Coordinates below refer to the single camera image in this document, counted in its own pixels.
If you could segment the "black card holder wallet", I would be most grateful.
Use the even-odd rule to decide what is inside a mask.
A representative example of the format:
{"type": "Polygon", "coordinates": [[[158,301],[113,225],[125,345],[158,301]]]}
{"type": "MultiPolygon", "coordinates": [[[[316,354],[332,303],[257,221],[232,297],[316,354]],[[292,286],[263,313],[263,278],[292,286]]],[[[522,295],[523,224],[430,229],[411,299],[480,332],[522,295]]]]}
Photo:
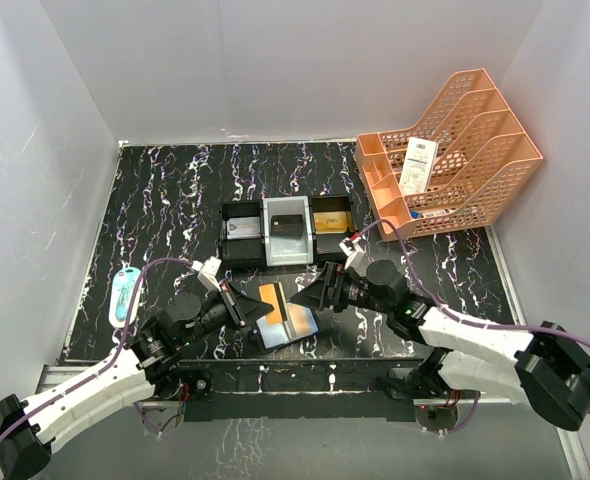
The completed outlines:
{"type": "Polygon", "coordinates": [[[296,343],[304,338],[298,340],[290,340],[286,331],[286,322],[279,325],[269,326],[266,324],[266,318],[259,319],[252,332],[255,342],[258,344],[263,353],[268,353],[277,349],[286,347],[287,345],[296,343]]]}

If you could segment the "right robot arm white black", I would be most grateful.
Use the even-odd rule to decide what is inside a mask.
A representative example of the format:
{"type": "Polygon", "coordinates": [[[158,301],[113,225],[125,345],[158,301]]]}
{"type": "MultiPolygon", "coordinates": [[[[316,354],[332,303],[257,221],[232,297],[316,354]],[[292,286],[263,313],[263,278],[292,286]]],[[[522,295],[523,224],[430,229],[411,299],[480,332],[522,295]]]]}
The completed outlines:
{"type": "Polygon", "coordinates": [[[413,293],[389,260],[365,273],[328,262],[291,298],[316,311],[357,307],[384,315],[397,336],[429,347],[429,355],[405,376],[377,380],[386,392],[411,398],[477,391],[530,407],[548,423],[577,431],[590,413],[590,356],[560,326],[533,331],[463,316],[413,293]]]}

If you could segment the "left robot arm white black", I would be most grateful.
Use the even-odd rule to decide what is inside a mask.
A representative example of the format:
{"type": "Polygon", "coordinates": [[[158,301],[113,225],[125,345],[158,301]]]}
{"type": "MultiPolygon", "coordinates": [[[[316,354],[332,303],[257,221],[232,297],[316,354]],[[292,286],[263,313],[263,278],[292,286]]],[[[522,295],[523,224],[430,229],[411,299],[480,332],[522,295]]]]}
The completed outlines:
{"type": "Polygon", "coordinates": [[[205,299],[182,293],[106,359],[49,391],[1,399],[3,478],[33,477],[72,438],[126,406],[154,394],[172,398],[182,383],[176,367],[189,346],[223,327],[247,327],[272,310],[228,284],[205,299]]]}

